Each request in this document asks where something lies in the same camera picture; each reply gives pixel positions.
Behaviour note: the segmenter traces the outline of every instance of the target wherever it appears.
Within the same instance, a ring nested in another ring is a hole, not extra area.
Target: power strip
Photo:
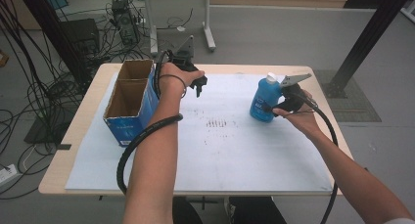
[[[10,164],[7,167],[9,169],[3,168],[0,170],[0,187],[19,176],[14,164]]]

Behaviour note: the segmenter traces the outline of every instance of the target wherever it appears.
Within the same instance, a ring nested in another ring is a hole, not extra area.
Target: bottle label
[[[271,107],[260,97],[255,98],[254,107],[258,113],[267,113]]]

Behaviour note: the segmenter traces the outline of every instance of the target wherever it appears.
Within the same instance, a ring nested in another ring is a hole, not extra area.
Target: blue cardboard box
[[[159,103],[154,72],[152,60],[125,61],[119,71],[104,121],[122,147],[146,128]]]

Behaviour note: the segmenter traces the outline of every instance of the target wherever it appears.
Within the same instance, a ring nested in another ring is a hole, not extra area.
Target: blue spray bottle
[[[266,78],[262,78],[258,82],[258,88],[251,104],[251,116],[263,122],[271,122],[274,114],[265,110],[270,110],[277,105],[278,99],[281,96],[281,88],[280,83],[277,81],[277,76],[269,72]]]

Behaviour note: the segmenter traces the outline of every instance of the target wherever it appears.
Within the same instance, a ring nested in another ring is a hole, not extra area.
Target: human arm
[[[385,223],[402,217],[413,219],[393,192],[326,137],[309,110],[310,107],[304,105],[298,113],[280,109],[274,112],[287,118],[315,145],[346,199],[365,223]]]
[[[202,77],[201,70],[186,72],[171,63],[161,69],[182,79],[186,86]],[[179,114],[183,83],[176,77],[160,78],[160,100],[149,125]],[[157,130],[137,147],[126,194],[123,223],[172,223],[172,199],[177,166],[178,125]]]

